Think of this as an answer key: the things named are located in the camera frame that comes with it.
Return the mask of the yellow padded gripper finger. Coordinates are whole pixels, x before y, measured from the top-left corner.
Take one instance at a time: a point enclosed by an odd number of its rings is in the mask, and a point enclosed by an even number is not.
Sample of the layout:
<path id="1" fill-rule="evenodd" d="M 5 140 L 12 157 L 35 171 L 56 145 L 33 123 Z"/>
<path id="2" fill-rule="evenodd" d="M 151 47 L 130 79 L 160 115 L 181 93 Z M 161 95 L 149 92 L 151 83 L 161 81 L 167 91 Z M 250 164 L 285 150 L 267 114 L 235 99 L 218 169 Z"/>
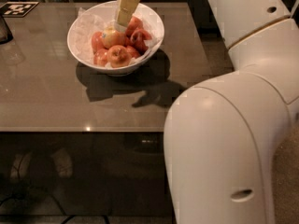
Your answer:
<path id="1" fill-rule="evenodd" d="M 114 27 L 124 32 L 134 14 L 140 0 L 117 0 Z"/>

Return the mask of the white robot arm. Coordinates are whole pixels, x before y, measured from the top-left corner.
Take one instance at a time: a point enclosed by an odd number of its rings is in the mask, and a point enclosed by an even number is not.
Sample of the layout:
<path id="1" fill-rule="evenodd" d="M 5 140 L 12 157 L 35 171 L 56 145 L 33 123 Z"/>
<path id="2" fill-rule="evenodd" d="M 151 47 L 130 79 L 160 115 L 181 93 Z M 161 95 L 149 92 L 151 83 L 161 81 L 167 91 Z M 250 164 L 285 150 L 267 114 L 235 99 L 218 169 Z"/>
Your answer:
<path id="1" fill-rule="evenodd" d="M 234 72 L 170 107 L 164 159 L 177 224 L 275 224 L 272 160 L 298 123 L 299 28 L 281 0 L 207 0 Z"/>

